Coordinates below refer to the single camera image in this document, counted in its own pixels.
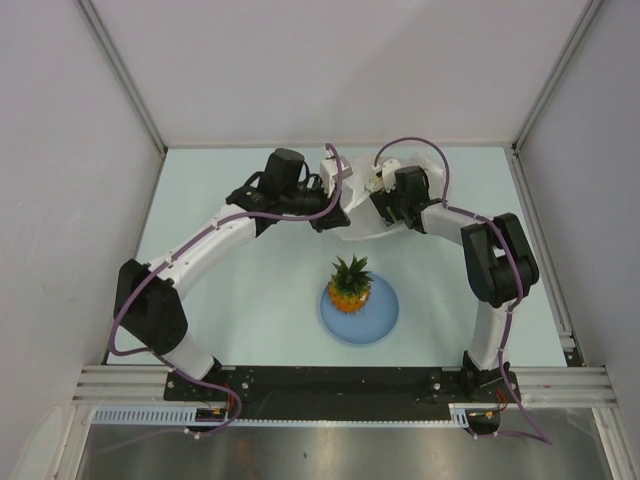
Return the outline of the white plastic bag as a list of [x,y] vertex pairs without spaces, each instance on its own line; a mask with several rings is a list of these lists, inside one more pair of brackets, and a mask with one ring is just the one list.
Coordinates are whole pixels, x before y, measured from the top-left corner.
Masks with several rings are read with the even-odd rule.
[[[342,181],[340,206],[350,221],[346,227],[338,227],[334,233],[345,241],[363,241],[395,234],[404,228],[403,222],[386,226],[365,190],[365,182],[373,175],[374,158],[369,155],[349,159],[353,174]],[[421,167],[429,180],[429,196],[440,198],[444,192],[445,170],[426,154],[415,153],[408,159],[395,158],[403,167]]]

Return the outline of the orange fake pineapple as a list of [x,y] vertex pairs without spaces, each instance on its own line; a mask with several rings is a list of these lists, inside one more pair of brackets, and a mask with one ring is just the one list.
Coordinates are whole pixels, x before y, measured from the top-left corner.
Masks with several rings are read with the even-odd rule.
[[328,282],[331,304],[341,313],[355,314],[369,301],[373,278],[367,269],[368,258],[353,255],[347,263],[338,257],[333,263],[334,273]]

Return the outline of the blue plastic plate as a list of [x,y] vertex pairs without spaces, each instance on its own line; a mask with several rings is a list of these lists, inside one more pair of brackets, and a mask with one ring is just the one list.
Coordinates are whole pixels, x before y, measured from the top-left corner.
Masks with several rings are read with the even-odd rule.
[[328,288],[319,300],[319,316],[326,329],[337,339],[353,345],[373,344],[387,336],[399,316],[395,290],[382,277],[372,274],[371,295],[354,313],[344,313],[331,302]]

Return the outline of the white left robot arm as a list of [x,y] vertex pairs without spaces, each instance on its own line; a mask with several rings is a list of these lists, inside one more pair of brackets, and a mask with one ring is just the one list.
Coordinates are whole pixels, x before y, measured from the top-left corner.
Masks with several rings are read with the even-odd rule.
[[278,148],[263,170],[231,192],[224,206],[191,238],[149,263],[135,259],[119,270],[112,329],[124,329],[150,353],[186,378],[197,398],[214,397],[222,365],[189,330],[183,302],[225,256],[282,221],[315,229],[347,226],[340,206],[351,167],[328,144],[319,173],[303,177],[300,153]]

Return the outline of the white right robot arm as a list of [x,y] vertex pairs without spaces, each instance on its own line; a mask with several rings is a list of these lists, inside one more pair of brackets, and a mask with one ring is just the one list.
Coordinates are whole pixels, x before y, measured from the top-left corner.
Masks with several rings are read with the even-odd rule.
[[463,393],[484,401],[498,386],[508,388],[506,352],[514,310],[539,280],[539,268],[518,217],[488,218],[433,198],[419,166],[377,168],[371,199],[388,225],[438,236],[463,250],[466,276],[478,300],[474,334],[463,354]]

